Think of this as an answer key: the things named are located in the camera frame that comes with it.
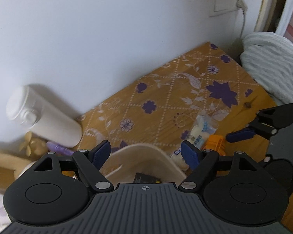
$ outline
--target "beige bin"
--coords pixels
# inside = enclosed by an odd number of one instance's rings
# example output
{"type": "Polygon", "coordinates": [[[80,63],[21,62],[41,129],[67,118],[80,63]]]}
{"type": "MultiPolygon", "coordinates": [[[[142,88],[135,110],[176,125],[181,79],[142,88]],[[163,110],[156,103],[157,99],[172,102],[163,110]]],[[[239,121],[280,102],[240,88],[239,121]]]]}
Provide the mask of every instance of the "beige bin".
{"type": "Polygon", "coordinates": [[[136,173],[159,178],[163,183],[178,186],[186,175],[158,147],[150,144],[132,144],[111,154],[100,172],[114,185],[133,183],[136,173]]]}

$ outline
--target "cable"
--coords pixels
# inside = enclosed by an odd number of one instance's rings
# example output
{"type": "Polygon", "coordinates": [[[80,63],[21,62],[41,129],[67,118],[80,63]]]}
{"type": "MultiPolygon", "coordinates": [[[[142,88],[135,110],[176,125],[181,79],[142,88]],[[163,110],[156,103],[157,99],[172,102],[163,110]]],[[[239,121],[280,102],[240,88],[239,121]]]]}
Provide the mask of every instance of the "cable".
{"type": "Polygon", "coordinates": [[[242,35],[244,32],[245,23],[246,23],[246,11],[248,8],[247,8],[245,1],[243,1],[243,0],[237,0],[237,7],[242,9],[242,13],[243,13],[243,26],[242,26],[241,34],[240,34],[240,39],[242,39],[242,35]]]}

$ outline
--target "floral tablecloth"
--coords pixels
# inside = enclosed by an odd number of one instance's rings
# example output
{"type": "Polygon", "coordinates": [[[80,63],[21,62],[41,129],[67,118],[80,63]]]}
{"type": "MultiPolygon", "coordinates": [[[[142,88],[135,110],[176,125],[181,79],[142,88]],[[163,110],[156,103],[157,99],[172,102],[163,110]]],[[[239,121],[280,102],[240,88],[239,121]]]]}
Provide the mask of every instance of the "floral tablecloth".
{"type": "Polygon", "coordinates": [[[172,153],[198,114],[220,122],[258,87],[226,53],[206,43],[81,116],[83,136],[77,148],[92,149],[106,139],[112,151],[128,144],[149,143],[172,153]]]}

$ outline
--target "light switch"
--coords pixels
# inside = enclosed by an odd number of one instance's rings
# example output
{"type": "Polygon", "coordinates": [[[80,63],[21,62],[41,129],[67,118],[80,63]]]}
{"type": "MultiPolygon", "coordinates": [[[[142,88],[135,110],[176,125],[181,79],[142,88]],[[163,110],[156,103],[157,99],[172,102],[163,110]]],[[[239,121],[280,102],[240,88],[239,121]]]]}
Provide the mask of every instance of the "light switch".
{"type": "Polygon", "coordinates": [[[229,9],[231,6],[231,0],[215,0],[214,11],[223,11],[229,9]]]}

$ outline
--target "gray ribbed panel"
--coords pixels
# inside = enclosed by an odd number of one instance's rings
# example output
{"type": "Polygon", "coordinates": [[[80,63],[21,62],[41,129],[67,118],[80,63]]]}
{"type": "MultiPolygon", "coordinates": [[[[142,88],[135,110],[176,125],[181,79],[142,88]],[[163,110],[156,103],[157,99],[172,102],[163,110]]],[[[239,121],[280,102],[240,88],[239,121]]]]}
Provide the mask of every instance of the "gray ribbed panel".
{"type": "Polygon", "coordinates": [[[12,223],[2,234],[289,234],[280,223],[240,227],[219,220],[195,194],[174,184],[120,184],[113,192],[97,194],[79,216],[48,227],[12,223]]]}

